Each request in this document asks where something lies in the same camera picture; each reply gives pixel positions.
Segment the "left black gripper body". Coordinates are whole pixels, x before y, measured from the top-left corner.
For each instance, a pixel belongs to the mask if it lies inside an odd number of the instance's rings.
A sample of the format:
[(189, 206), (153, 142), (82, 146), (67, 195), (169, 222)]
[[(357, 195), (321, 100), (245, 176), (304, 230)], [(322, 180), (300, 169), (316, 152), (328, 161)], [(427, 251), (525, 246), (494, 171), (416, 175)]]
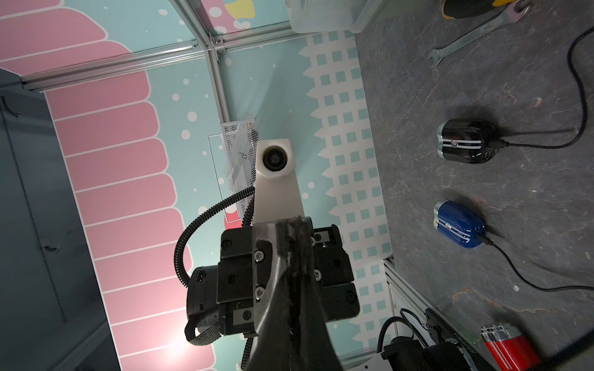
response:
[(305, 229), (273, 225), (226, 230), (217, 269), (219, 329), (256, 333), (275, 301), (298, 311), (300, 284), (313, 292), (326, 322), (355, 318), (360, 301), (338, 226)]

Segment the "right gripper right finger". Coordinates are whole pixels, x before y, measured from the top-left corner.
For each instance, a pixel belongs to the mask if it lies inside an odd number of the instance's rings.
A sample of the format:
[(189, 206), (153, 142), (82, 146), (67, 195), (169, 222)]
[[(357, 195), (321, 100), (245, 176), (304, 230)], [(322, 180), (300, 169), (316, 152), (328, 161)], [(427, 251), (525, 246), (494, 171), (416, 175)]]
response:
[(300, 284), (297, 370), (342, 370), (326, 328), (316, 281), (305, 275)]

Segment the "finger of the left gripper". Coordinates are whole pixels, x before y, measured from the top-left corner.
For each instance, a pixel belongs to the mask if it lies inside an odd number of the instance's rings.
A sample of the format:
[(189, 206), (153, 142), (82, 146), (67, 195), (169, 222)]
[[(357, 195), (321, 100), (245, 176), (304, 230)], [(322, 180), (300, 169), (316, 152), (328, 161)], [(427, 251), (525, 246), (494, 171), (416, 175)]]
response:
[(254, 263), (254, 301), (260, 300), (269, 284), (286, 279), (292, 302), (292, 334), (299, 330), (299, 298), (305, 275), (314, 280), (313, 226), (309, 217), (277, 220), (252, 226), (252, 250), (263, 251), (263, 261)]

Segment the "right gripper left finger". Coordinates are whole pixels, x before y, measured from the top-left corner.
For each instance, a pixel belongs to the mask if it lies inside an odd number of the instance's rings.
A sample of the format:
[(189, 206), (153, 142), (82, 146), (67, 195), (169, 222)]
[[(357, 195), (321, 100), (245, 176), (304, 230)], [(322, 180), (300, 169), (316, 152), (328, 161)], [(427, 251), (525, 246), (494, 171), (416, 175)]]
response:
[(290, 370), (292, 356), (292, 302), (289, 284), (269, 284), (255, 305), (258, 341), (246, 370)]

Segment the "red blue electric shaver case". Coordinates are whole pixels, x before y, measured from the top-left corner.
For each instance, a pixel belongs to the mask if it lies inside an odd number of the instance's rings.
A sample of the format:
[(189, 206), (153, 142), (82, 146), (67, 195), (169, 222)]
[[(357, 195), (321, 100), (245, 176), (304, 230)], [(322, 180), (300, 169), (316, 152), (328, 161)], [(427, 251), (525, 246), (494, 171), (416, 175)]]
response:
[(535, 348), (517, 326), (509, 323), (484, 326), (480, 334), (502, 371), (523, 371), (542, 362)]

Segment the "black silver electric shaver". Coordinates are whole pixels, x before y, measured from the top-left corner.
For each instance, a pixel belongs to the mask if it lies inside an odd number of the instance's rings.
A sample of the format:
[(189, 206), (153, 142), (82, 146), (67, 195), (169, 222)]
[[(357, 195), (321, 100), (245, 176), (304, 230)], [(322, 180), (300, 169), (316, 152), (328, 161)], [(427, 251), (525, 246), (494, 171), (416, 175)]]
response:
[(439, 156), (447, 161), (484, 164), (497, 154), (488, 144), (497, 138), (494, 124), (480, 119), (450, 119), (437, 129)]

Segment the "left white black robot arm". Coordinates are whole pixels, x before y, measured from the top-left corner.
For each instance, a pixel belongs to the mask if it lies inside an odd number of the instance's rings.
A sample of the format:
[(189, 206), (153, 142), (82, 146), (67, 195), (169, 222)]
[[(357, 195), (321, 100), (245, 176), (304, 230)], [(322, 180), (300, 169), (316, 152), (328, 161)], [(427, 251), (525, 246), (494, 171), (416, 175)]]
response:
[(187, 289), (184, 334), (193, 346), (226, 335), (246, 338), (242, 370), (339, 370), (327, 324), (354, 318), (360, 302), (351, 261), (335, 225), (314, 228), (308, 217), (256, 223), (254, 210), (221, 237), (221, 259), (188, 273), (183, 255), (210, 218), (242, 200), (248, 187), (199, 215), (179, 237), (176, 276)]

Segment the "yellow black screwdriver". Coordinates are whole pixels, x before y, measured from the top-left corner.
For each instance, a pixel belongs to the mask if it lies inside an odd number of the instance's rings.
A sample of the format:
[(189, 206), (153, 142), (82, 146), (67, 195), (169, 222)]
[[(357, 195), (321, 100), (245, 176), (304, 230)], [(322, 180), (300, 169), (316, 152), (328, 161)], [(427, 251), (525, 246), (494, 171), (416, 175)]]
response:
[(467, 19), (488, 13), (514, 0), (445, 0), (442, 15), (446, 19)]

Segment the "silver wrench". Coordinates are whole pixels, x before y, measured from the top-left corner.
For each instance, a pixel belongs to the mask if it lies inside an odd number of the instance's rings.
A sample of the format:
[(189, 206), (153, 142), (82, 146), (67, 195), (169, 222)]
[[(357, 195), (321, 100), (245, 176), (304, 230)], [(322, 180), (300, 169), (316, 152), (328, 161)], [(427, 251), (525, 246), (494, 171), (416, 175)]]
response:
[(531, 8), (532, 3), (528, 1), (515, 1), (506, 5), (499, 15), (462, 35), (447, 46), (440, 49), (431, 49), (427, 57), (428, 62), (430, 62), (430, 67), (435, 69), (445, 57), (464, 48), (464, 46), (478, 40), (482, 36), (487, 35), (489, 32), (492, 32), (501, 26), (517, 23), (529, 13)]

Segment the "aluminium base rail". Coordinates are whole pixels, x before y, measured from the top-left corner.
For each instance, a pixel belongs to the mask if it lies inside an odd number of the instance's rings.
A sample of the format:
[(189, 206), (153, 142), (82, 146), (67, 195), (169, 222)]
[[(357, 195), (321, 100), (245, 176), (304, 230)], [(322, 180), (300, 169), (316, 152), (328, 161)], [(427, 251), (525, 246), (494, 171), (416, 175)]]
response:
[(385, 260), (395, 319), (380, 327), (371, 348), (344, 356), (347, 370), (493, 370), (476, 347), (457, 332)]

